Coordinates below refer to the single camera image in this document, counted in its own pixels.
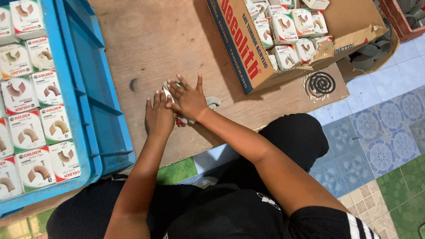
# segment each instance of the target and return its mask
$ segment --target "person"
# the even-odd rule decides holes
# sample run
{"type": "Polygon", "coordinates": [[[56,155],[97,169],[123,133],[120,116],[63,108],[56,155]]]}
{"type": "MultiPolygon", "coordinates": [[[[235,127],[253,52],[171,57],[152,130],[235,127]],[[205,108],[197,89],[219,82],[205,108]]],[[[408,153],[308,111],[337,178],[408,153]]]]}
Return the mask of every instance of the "person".
{"type": "Polygon", "coordinates": [[[259,133],[211,110],[202,76],[192,88],[168,80],[179,104],[163,91],[146,101],[148,137],[128,178],[101,179],[62,203],[47,223],[55,238],[377,239],[308,171],[329,145],[308,114],[280,117],[259,133]],[[176,114],[221,137],[241,158],[201,189],[156,185],[176,114]]]}

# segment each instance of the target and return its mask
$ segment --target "stack of boxes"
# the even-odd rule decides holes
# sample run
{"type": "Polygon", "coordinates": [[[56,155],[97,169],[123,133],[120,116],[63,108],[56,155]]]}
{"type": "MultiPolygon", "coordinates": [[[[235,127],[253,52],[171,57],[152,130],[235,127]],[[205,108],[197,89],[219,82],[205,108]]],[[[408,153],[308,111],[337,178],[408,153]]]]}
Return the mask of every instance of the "stack of boxes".
{"type": "Polygon", "coordinates": [[[80,175],[42,14],[0,7],[0,200],[80,175]]]}
{"type": "Polygon", "coordinates": [[[325,36],[328,30],[322,11],[328,0],[247,0],[246,4],[264,9],[253,20],[275,70],[310,62],[323,42],[332,41],[325,36]]]}

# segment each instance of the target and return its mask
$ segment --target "hand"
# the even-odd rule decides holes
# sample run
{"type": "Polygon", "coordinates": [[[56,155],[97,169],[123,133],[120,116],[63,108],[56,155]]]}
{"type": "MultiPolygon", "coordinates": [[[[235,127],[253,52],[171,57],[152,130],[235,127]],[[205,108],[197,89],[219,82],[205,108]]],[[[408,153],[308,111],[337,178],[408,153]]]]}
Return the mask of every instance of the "hand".
{"type": "Polygon", "coordinates": [[[171,96],[166,97],[164,91],[156,90],[153,97],[153,107],[150,98],[146,100],[146,132],[148,135],[158,134],[169,137],[173,131],[176,114],[165,108],[167,102],[173,102],[171,96]]]}
{"type": "Polygon", "coordinates": [[[183,87],[178,86],[172,80],[167,81],[167,86],[173,98],[178,100],[178,104],[167,103],[167,108],[173,109],[189,119],[199,121],[199,118],[210,109],[202,90],[202,75],[198,74],[198,83],[195,89],[182,76],[177,75],[177,79],[180,80],[183,87]]]}

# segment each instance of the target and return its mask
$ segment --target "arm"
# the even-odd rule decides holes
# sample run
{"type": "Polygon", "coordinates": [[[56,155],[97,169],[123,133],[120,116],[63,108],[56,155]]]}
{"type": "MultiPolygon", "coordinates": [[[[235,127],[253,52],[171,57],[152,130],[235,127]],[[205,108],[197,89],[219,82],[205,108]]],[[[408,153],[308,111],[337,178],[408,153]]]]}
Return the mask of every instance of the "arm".
{"type": "Polygon", "coordinates": [[[185,90],[169,81],[170,93],[179,100],[179,105],[168,103],[167,107],[196,119],[252,162],[267,189],[288,216],[307,206],[349,212],[320,183],[263,136],[209,109],[202,91],[201,75],[198,75],[196,89],[192,89],[182,77],[178,78],[185,90]]]}
{"type": "Polygon", "coordinates": [[[146,101],[148,137],[115,202],[105,238],[150,238],[147,213],[156,184],[159,164],[176,118],[166,109],[165,93],[156,91],[153,108],[146,101]]]}

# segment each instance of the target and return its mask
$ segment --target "dark stain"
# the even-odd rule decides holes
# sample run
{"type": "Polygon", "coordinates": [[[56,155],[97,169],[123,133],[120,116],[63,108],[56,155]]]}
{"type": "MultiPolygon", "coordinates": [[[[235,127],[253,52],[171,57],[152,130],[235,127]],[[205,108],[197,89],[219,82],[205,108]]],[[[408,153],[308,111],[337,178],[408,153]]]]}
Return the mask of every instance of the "dark stain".
{"type": "Polygon", "coordinates": [[[130,90],[131,91],[133,91],[134,92],[134,83],[137,81],[137,78],[133,78],[131,81],[130,81],[130,85],[128,86],[129,88],[130,88],[130,90]]]}

